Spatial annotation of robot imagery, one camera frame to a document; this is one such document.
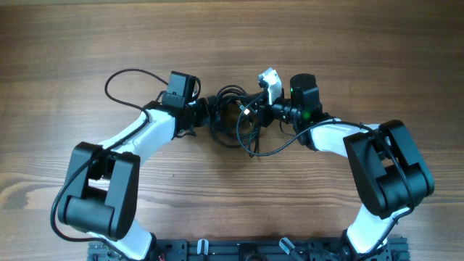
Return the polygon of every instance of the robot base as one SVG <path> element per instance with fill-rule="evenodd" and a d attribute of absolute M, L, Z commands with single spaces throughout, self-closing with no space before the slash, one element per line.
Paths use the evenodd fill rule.
<path fill-rule="evenodd" d="M 164 253 L 159 261 L 295 261 L 279 247 L 279 241 L 210 241 L 203 246 L 207 254 L 197 254 L 198 241 L 185 239 L 158 240 L 157 246 Z M 339 261 L 332 254 L 340 248 L 340 238 L 316 238 L 307 241 L 292 241 L 295 252 L 306 261 Z M 244 247 L 259 253 L 260 256 L 244 254 Z M 87 261 L 123 261 L 125 259 L 100 242 L 91 242 L 88 248 Z M 406 238 L 388 239 L 388 244 L 382 253 L 368 258 L 370 261 L 409 261 L 409 247 Z"/>

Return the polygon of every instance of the black plastic part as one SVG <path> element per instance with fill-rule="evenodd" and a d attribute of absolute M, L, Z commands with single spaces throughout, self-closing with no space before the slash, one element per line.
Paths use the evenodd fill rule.
<path fill-rule="evenodd" d="M 291 105 L 290 99 L 277 98 L 270 107 L 270 115 L 273 120 L 292 123 L 301 121 L 302 112 Z"/>
<path fill-rule="evenodd" d="M 167 90 L 162 95 L 162 103 L 182 109 L 186 104 L 192 102 L 195 82 L 196 77 L 193 75 L 172 71 Z"/>
<path fill-rule="evenodd" d="M 85 161 L 102 148 L 82 142 L 71 156 L 69 178 Z M 58 219 L 82 232 L 94 232 L 110 239 L 123 238 L 132 225 L 137 207 L 140 157 L 131 153 L 102 155 L 69 186 L 59 203 Z M 108 191 L 89 186 L 88 180 L 109 179 Z"/>
<path fill-rule="evenodd" d="M 337 255 L 341 247 L 340 238 L 316 238 L 292 241 L 295 252 L 306 261 L 341 261 Z M 295 261 L 278 245 L 278 241 L 210 241 L 208 255 L 196 253 L 197 242 L 184 239 L 158 240 L 157 248 L 164 253 L 167 261 Z M 389 239 L 386 248 L 368 261 L 409 261 L 407 239 Z M 103 243 L 91 242 L 87 261 L 123 261 L 120 255 Z"/>
<path fill-rule="evenodd" d="M 210 124 L 212 109 L 206 98 L 200 98 L 193 104 L 187 104 L 183 109 L 166 106 L 156 101 L 151 101 L 144 109 L 158 109 L 167 112 L 175 118 L 175 130 L 173 137 L 183 131 L 191 131 L 194 128 Z"/>
<path fill-rule="evenodd" d="M 430 170 L 402 122 L 392 120 L 378 129 L 380 137 L 391 144 L 391 151 L 405 173 L 417 206 L 434 191 Z M 396 167 L 383 166 L 385 151 L 377 140 L 369 133 L 356 133 L 344 138 L 344 144 L 357 192 L 369 212 L 386 218 L 412 204 Z"/>
<path fill-rule="evenodd" d="M 260 96 L 262 92 L 257 94 L 251 94 L 247 97 L 241 99 L 242 103 L 248 104 L 254 101 L 258 96 Z M 274 105 L 269 105 L 266 101 L 268 100 L 267 93 L 264 96 L 261 96 L 258 100 L 254 102 L 254 104 L 250 105 L 251 109 L 255 109 L 257 112 L 257 118 L 261 127 L 267 128 L 276 118 L 271 112 L 271 109 Z"/>
<path fill-rule="evenodd" d="M 316 77 L 311 74 L 301 73 L 290 79 L 291 105 L 302 110 L 314 112 L 322 110 L 319 101 L 319 88 L 316 85 Z"/>

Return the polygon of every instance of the cable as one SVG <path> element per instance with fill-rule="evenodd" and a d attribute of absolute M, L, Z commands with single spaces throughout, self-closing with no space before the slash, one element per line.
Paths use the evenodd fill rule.
<path fill-rule="evenodd" d="M 109 99 L 111 99 L 112 101 L 114 102 L 117 102 L 119 104 L 124 104 L 124 105 L 127 105 L 129 107 L 132 107 L 132 108 L 136 108 L 140 111 L 142 111 L 144 114 L 145 114 L 145 120 L 142 124 L 140 124 L 140 126 L 138 126 L 135 130 L 131 131 L 128 135 L 124 136 L 122 139 L 120 139 L 119 141 L 117 141 L 116 143 L 114 143 L 113 145 L 107 147 L 106 149 L 103 149 L 101 150 L 99 153 L 97 153 L 95 156 L 93 156 L 91 159 L 87 160 L 86 162 L 84 162 L 72 175 L 70 175 L 70 177 L 65 181 L 65 184 L 63 185 L 63 187 L 59 190 L 57 196 L 55 197 L 55 200 L 53 201 L 53 205 L 51 206 L 51 212 L 50 212 L 50 225 L 51 225 L 51 229 L 53 230 L 53 232 L 55 232 L 56 235 L 58 235 L 60 238 L 66 240 L 66 241 L 71 241 L 71 242 L 88 242 L 88 241 L 100 241 L 104 244 L 107 244 L 107 240 L 106 239 L 102 239 L 102 238 L 97 238 L 97 237 L 91 237 L 91 238 L 72 238 L 72 237 L 69 237 L 69 236 L 66 236 L 64 235 L 57 227 L 57 222 L 55 220 L 55 216 L 57 215 L 57 208 L 58 208 L 58 204 L 59 202 L 61 201 L 63 195 L 65 194 L 67 188 L 69 188 L 69 186 L 71 185 L 71 183 L 76 179 L 76 177 L 84 170 L 86 169 L 87 167 L 91 166 L 91 164 L 95 161 L 98 160 L 98 158 L 100 158 L 100 156 L 102 156 L 103 154 L 106 154 L 107 152 L 111 151 L 112 149 L 122 145 L 125 141 L 127 141 L 130 137 L 132 137 L 134 134 L 138 133 L 142 128 L 145 127 L 145 125 L 149 122 L 149 113 L 142 107 L 138 106 L 138 105 L 135 105 L 135 104 L 131 104 L 131 103 L 128 103 L 126 101 L 121 101 L 119 99 L 116 99 L 115 97 L 111 96 L 108 92 L 108 85 L 109 85 L 109 82 L 114 78 L 116 77 L 117 75 L 121 74 L 121 73 L 126 73 L 126 72 L 140 72 L 140 73 L 145 73 L 147 75 L 150 75 L 154 78 L 156 78 L 157 80 L 161 81 L 162 83 L 166 84 L 167 85 L 167 82 L 163 79 L 161 79 L 160 77 L 158 77 L 157 75 L 151 73 L 151 72 L 147 72 L 145 70 L 141 70 L 141 69 L 125 69 L 125 70 L 121 70 L 119 72 L 116 72 L 114 73 L 113 75 L 111 75 L 107 82 L 105 83 L 104 85 L 104 92 L 105 94 L 107 95 L 107 97 Z M 157 100 L 161 97 L 162 95 L 162 92 L 159 93 L 158 97 L 157 97 Z"/>
<path fill-rule="evenodd" d="M 163 95 L 166 91 L 160 91 L 158 96 L 157 96 L 157 99 L 155 99 L 156 102 L 158 102 L 158 100 L 160 99 L 161 95 Z"/>
<path fill-rule="evenodd" d="M 210 133 L 214 141 L 226 148 L 239 148 L 240 144 L 226 143 L 219 138 L 218 134 L 221 133 L 232 141 L 236 140 L 236 134 L 233 133 L 234 127 L 227 127 L 223 116 L 226 114 L 230 104 L 237 104 L 238 106 L 241 106 L 241 103 L 243 102 L 242 99 L 246 97 L 248 97 L 248 93 L 241 86 L 234 84 L 222 87 L 215 96 L 214 105 L 218 112 L 217 116 L 219 116 L 219 119 L 214 122 L 211 121 Z M 246 121 L 253 126 L 253 129 L 250 133 L 241 134 L 241 138 L 246 140 L 247 146 L 250 150 L 252 142 L 254 141 L 253 151 L 257 152 L 259 150 L 259 135 L 261 128 L 259 125 L 253 125 L 252 120 L 248 117 L 243 117 L 241 119 L 241 123 Z"/>
<path fill-rule="evenodd" d="M 291 134 L 291 133 L 286 133 L 285 131 L 283 131 L 282 122 L 281 122 L 281 121 L 278 122 L 278 127 L 281 129 L 281 132 L 282 132 L 283 134 L 290 135 L 290 136 L 294 136 L 294 135 Z"/>

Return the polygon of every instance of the black cable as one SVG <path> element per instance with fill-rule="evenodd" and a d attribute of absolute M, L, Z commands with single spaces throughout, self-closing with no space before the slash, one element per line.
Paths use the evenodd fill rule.
<path fill-rule="evenodd" d="M 158 96 L 157 96 L 157 99 L 155 99 L 156 102 L 158 102 L 158 100 L 160 99 L 161 95 L 163 95 L 166 91 L 160 91 Z"/>
<path fill-rule="evenodd" d="M 237 85 L 224 86 L 217 92 L 215 96 L 214 106 L 218 113 L 217 116 L 219 116 L 219 119 L 214 122 L 213 121 L 210 122 L 210 133 L 214 141 L 218 142 L 219 144 L 223 145 L 226 148 L 239 148 L 240 144 L 230 144 L 228 142 L 226 143 L 219 138 L 218 134 L 220 133 L 232 141 L 236 140 L 236 134 L 232 133 L 234 127 L 228 128 L 223 119 L 223 116 L 230 104 L 237 104 L 237 106 L 241 106 L 241 103 L 240 103 L 241 100 L 246 98 L 247 96 L 248 96 L 248 93 L 241 86 L 237 86 Z M 252 121 L 248 117 L 247 118 L 243 117 L 241 121 L 243 122 L 248 121 L 251 125 L 253 125 Z M 255 152 L 258 151 L 259 133 L 260 133 L 259 125 L 256 125 L 253 127 L 250 133 L 241 134 L 241 138 L 246 140 L 247 146 L 250 149 L 251 149 L 252 142 L 254 142 L 253 151 Z"/>
<path fill-rule="evenodd" d="M 290 135 L 290 136 L 294 136 L 294 135 L 291 134 L 291 133 L 286 133 L 285 131 L 283 131 L 282 122 L 281 122 L 281 121 L 278 122 L 278 127 L 281 129 L 281 132 L 282 132 L 283 134 Z"/>
<path fill-rule="evenodd" d="M 149 122 L 149 113 L 142 107 L 138 106 L 138 105 L 135 105 L 135 104 L 131 104 L 131 103 L 128 103 L 126 101 L 121 101 L 119 99 L 116 99 L 115 97 L 111 96 L 108 92 L 108 85 L 109 85 L 109 82 L 114 78 L 116 77 L 117 75 L 121 74 L 121 73 L 126 73 L 126 72 L 140 72 L 140 73 L 145 73 L 147 75 L 150 75 L 152 77 L 155 77 L 157 80 L 161 81 L 162 83 L 166 84 L 167 85 L 167 82 L 163 79 L 161 79 L 160 77 L 158 77 L 157 75 L 151 73 L 151 72 L 147 72 L 145 70 L 141 70 L 141 69 L 125 69 L 125 70 L 121 70 L 119 72 L 116 72 L 114 73 L 113 75 L 111 75 L 107 82 L 105 83 L 104 85 L 104 92 L 105 94 L 107 95 L 108 98 L 110 98 L 112 101 L 114 102 L 117 102 L 119 104 L 124 104 L 124 105 L 127 105 L 129 107 L 132 107 L 132 108 L 136 108 L 140 111 L 142 111 L 144 114 L 145 114 L 145 120 L 142 124 L 140 124 L 140 126 L 138 126 L 135 130 L 131 131 L 128 135 L 124 136 L 122 139 L 120 139 L 119 141 L 117 141 L 116 143 L 114 143 L 113 145 L 107 147 L 106 149 L 103 149 L 101 150 L 99 153 L 97 153 L 96 155 L 94 155 L 91 159 L 87 160 L 86 162 L 84 162 L 72 175 L 70 175 L 70 177 L 65 181 L 65 184 L 63 185 L 63 187 L 59 190 L 57 196 L 55 197 L 55 200 L 53 201 L 53 205 L 51 206 L 51 212 L 50 212 L 50 225 L 51 225 L 51 229 L 53 230 L 53 232 L 55 232 L 56 235 L 58 235 L 60 238 L 66 240 L 66 241 L 71 241 L 71 242 L 88 242 L 88 241 L 100 241 L 102 243 L 105 243 L 107 244 L 107 240 L 106 239 L 102 239 L 102 238 L 97 238 L 97 237 L 91 237 L 91 238 L 72 238 L 72 237 L 69 237 L 69 236 L 66 236 L 64 235 L 57 227 L 57 222 L 55 220 L 55 216 L 57 215 L 57 208 L 58 208 L 58 204 L 59 202 L 61 201 L 63 195 L 65 194 L 67 188 L 69 188 L 70 184 L 76 179 L 76 177 L 84 170 L 86 169 L 87 167 L 89 167 L 92 163 L 94 163 L 95 161 L 98 160 L 98 158 L 100 158 L 100 156 L 102 156 L 103 154 L 106 154 L 108 153 L 109 151 L 111 151 L 112 149 L 122 145 L 125 141 L 127 141 L 130 137 L 132 137 L 134 134 L 138 133 L 142 128 L 145 127 L 145 125 Z M 162 95 L 162 92 L 159 93 L 158 97 L 157 97 L 157 100 L 161 97 Z"/>
<path fill-rule="evenodd" d="M 380 136 L 378 135 L 378 133 L 376 133 L 375 131 L 373 131 L 373 129 L 369 128 L 368 126 L 365 126 L 363 124 L 357 124 L 357 123 L 349 123 L 349 122 L 344 122 L 344 121 L 326 121 L 326 122 L 322 122 L 322 123 L 317 123 L 317 124 L 314 124 L 314 125 L 311 125 L 310 127 L 304 129 L 302 132 L 298 133 L 297 135 L 295 135 L 292 139 L 290 139 L 289 141 L 287 141 L 283 146 L 281 146 L 280 148 L 278 149 L 275 149 L 271 152 L 268 152 L 268 153 L 256 153 L 256 152 L 252 152 L 250 149 L 248 149 L 242 142 L 241 140 L 241 137 L 240 137 L 240 131 L 239 131 L 239 128 L 240 128 L 240 119 L 241 117 L 243 116 L 243 113 L 244 111 L 250 106 L 250 104 L 254 104 L 258 99 L 260 99 L 266 92 L 266 89 L 264 90 L 264 92 L 259 95 L 256 99 L 254 99 L 253 101 L 251 101 L 248 105 L 245 106 L 245 108 L 241 111 L 240 115 L 239 115 L 239 118 L 237 120 L 237 125 L 236 125 L 236 133 L 237 133 L 237 140 L 239 141 L 240 145 L 246 150 L 248 151 L 249 154 L 253 154 L 254 156 L 258 156 L 258 157 L 264 157 L 264 156 L 270 156 L 270 155 L 273 155 L 273 154 L 276 154 L 278 152 L 280 152 L 281 150 L 285 149 L 288 145 L 290 145 L 292 142 L 294 142 L 295 140 L 297 140 L 301 135 L 303 135 L 304 133 L 312 130 L 313 128 L 316 128 L 316 127 L 320 127 L 320 126 L 323 126 L 323 125 L 330 125 L 330 124 L 344 124 L 344 125 L 350 125 L 350 126 L 355 126 L 355 127 L 358 127 L 358 128 L 362 128 L 362 129 L 365 129 L 369 132 L 370 135 L 374 136 L 374 138 L 377 140 L 377 142 L 380 143 L 381 147 L 385 150 L 386 152 L 386 155 L 388 156 L 389 159 L 392 160 L 393 162 L 393 165 L 396 167 L 396 169 L 398 170 L 398 173 L 399 173 L 399 176 L 401 177 L 402 179 L 402 182 L 404 183 L 405 185 L 405 188 L 406 188 L 406 192 L 407 192 L 407 195 L 408 195 L 408 198 L 411 202 L 410 205 L 408 205 L 407 207 L 409 207 L 409 210 L 394 217 L 393 218 L 393 221 L 390 223 L 389 227 L 387 228 L 387 230 L 384 232 L 384 234 L 382 235 L 381 239 L 379 239 L 377 241 L 377 243 L 367 252 L 365 253 L 363 256 L 362 256 L 362 259 L 361 260 L 365 260 L 369 257 L 372 257 L 375 253 L 376 253 L 376 250 L 377 248 L 384 242 L 384 240 L 386 239 L 386 237 L 390 234 L 390 232 L 392 231 L 393 227 L 395 226 L 395 224 L 398 222 L 398 220 L 400 218 L 403 218 L 404 216 L 406 215 L 409 215 L 411 214 L 414 209 L 415 209 L 415 199 L 413 197 L 413 193 L 411 191 L 411 187 L 409 185 L 409 183 L 407 182 L 407 179 L 406 179 L 406 175 L 405 175 L 405 172 L 403 171 L 403 169 L 401 168 L 401 166 L 399 166 L 399 163 L 397 161 L 397 158 L 393 155 L 391 149 L 388 147 L 388 145 L 385 143 L 385 141 L 380 138 Z"/>

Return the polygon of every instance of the green led light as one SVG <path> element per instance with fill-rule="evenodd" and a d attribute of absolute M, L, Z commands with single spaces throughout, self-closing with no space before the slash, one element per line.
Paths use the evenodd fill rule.
<path fill-rule="evenodd" d="M 303 120 L 309 120 L 311 118 L 311 112 L 308 112 L 308 111 L 303 111 L 302 112 L 302 118 Z"/>

